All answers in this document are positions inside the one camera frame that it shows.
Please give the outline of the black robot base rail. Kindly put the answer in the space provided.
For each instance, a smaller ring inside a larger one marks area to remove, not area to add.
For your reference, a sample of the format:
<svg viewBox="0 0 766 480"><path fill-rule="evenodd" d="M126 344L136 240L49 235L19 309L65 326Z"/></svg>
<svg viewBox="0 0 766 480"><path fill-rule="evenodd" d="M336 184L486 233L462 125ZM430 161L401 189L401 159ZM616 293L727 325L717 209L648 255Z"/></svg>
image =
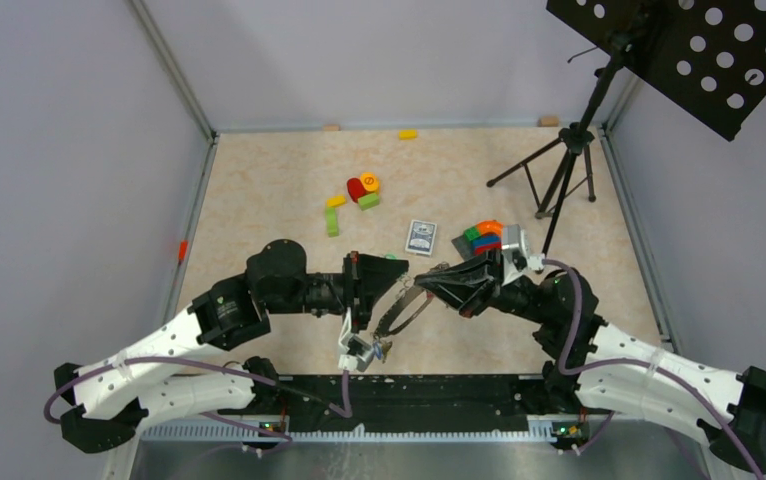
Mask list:
<svg viewBox="0 0 766 480"><path fill-rule="evenodd" d="M343 418L321 400L341 403L337 375L295 375L281 381L294 393L262 387L241 411L283 420L292 433L478 434L520 432L528 418L555 414L540 378L517 374L366 375L349 380L353 416Z"/></svg>

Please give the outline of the perforated metal keyring plate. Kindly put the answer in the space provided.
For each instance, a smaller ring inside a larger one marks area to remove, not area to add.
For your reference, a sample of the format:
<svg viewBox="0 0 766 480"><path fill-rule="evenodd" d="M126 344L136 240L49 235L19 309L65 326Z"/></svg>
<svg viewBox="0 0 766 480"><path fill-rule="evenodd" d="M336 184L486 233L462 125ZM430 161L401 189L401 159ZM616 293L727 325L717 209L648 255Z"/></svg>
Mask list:
<svg viewBox="0 0 766 480"><path fill-rule="evenodd" d="M433 301L434 296L419 286L410 285L404 288L397 296L394 304L380 317L377 327L373 332L373 343L388 345L391 349L392 342L389 337L395 336L406 329ZM405 320L396 324L397 319L416 300L422 303Z"/></svg>

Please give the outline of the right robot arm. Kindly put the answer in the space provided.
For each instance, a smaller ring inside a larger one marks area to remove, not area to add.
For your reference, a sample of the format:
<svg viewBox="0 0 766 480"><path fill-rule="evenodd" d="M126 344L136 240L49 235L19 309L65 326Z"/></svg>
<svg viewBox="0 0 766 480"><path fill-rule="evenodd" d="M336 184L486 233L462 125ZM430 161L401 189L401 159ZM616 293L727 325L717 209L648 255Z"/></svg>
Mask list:
<svg viewBox="0 0 766 480"><path fill-rule="evenodd" d="M415 283L465 318L497 310L538 324L534 338L553 359L543 372L553 409L643 419L766 476L766 370L717 368L640 340L597 314L598 299L576 269L546 264L551 272L535 283L493 252Z"/></svg>

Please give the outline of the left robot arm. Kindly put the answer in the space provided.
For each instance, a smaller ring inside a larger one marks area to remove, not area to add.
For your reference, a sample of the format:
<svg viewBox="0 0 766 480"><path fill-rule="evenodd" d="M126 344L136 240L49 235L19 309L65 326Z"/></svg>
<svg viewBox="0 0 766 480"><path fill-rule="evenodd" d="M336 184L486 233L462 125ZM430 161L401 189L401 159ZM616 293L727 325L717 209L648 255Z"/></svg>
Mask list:
<svg viewBox="0 0 766 480"><path fill-rule="evenodd" d="M244 272L215 283L146 337L96 363L57 367L56 396L68 409L48 421L94 454L169 420L248 406L267 413L283 387L268 362L224 367L212 358L268 334L272 315L337 315L338 369L362 372L375 356L361 336L373 307L408 269L405 260L350 252L339 272L311 273L299 243L272 241Z"/></svg>

